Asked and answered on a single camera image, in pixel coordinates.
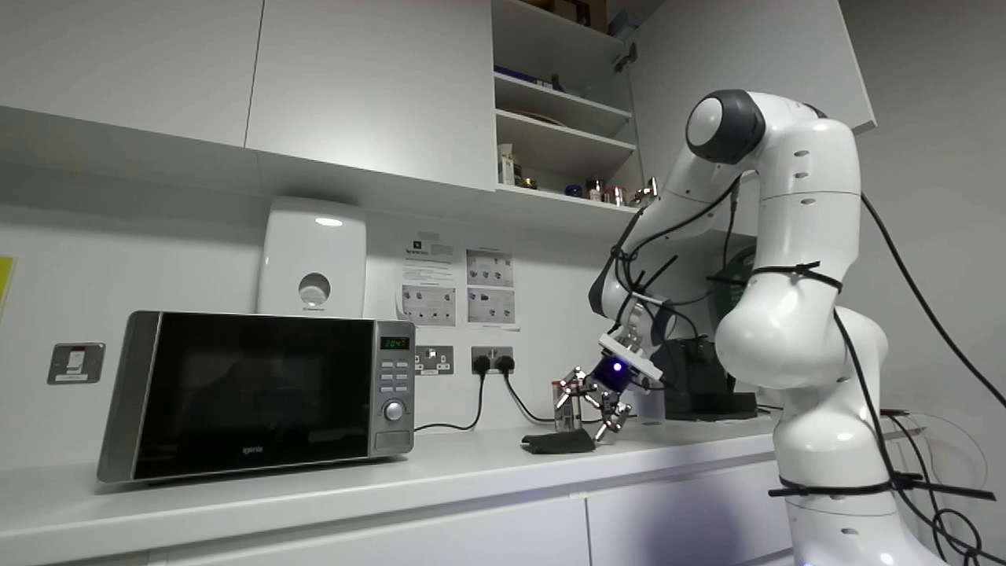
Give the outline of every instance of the microwave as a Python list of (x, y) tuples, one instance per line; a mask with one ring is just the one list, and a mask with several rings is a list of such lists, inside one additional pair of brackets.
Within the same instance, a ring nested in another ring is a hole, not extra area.
[(416, 326), (135, 311), (102, 447), (104, 483), (361, 459), (416, 441)]

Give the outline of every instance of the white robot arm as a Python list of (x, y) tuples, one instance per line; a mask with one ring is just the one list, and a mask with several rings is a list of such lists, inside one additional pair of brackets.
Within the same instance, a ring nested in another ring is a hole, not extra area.
[(665, 192), (632, 219), (592, 289), (592, 309), (617, 326), (600, 337), (603, 357), (595, 372), (561, 379), (566, 400), (600, 406), (603, 436), (630, 415), (619, 392), (632, 379), (661, 379), (649, 357), (665, 338), (672, 305), (644, 293), (632, 256), (703, 217), (741, 174), (762, 186), (759, 254), (741, 303), (717, 326), (717, 355), (737, 379), (782, 396), (774, 444), (796, 560), (939, 561), (902, 524), (873, 436), (885, 337), (873, 320), (837, 309), (859, 254), (854, 138), (808, 102), (754, 90), (697, 100)]

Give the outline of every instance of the kitchen counter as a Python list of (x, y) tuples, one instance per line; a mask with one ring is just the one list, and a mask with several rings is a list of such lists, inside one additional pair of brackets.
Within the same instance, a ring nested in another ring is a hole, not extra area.
[(92, 465), (0, 470), (0, 561), (60, 561), (416, 512), (491, 497), (562, 493), (769, 459), (769, 417), (637, 423), (595, 453), (530, 456), (529, 431), (425, 431), (394, 461), (102, 490)]

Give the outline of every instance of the wall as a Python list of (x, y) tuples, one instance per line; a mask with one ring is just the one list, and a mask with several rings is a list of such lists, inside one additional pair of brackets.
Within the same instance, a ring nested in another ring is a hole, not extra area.
[[(0, 311), (0, 468), (95, 465), (116, 376), (127, 314), (135, 309), (251, 311), (263, 240), (263, 200), (213, 192), (133, 186), (116, 178), (2, 169), (0, 254), (16, 272)], [(419, 421), (467, 421), (474, 376), (467, 344), (514, 344), (514, 390), (537, 415), (551, 410), (551, 379), (595, 364), (607, 326), (586, 293), (607, 254), (603, 240), (529, 233), (505, 222), (434, 217), (425, 209), (367, 212), (367, 314), (394, 318), (402, 251), (419, 233), (514, 256), (519, 320), (419, 331), (421, 343), (456, 344), (456, 376), (421, 376)], [(47, 385), (53, 343), (106, 343), (102, 383)], [(487, 383), (482, 427), (526, 423), (499, 379)]]
[[(1006, 2), (842, 0), (842, 10), (879, 123), (859, 134), (863, 192), (929, 309), (1006, 390)], [(894, 343), (884, 406), (921, 415), (943, 481), (1006, 497), (1004, 406), (936, 338), (870, 219), (845, 289)], [(954, 504), (982, 524), (986, 550), (1006, 556), (1006, 505)]]

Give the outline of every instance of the open shelf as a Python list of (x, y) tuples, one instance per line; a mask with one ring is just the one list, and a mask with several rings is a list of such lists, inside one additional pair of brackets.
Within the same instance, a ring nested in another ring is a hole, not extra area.
[(491, 206), (485, 212), (494, 212), (510, 226), (533, 226), (589, 240), (596, 236), (603, 243), (617, 240), (636, 212), (636, 206), (519, 186), (496, 186), (496, 192), (487, 196), (487, 205)]
[(547, 117), (595, 134), (617, 134), (632, 113), (556, 87), (530, 83), (496, 71), (496, 105), (526, 117)]
[(603, 102), (625, 102), (625, 94), (612, 87), (612, 62), (619, 40), (537, 10), (523, 0), (494, 0), (494, 62), (561, 81), (583, 96)]
[(636, 154), (636, 144), (505, 111), (496, 111), (496, 138), (511, 144), (529, 169), (547, 169), (562, 178), (607, 178)]

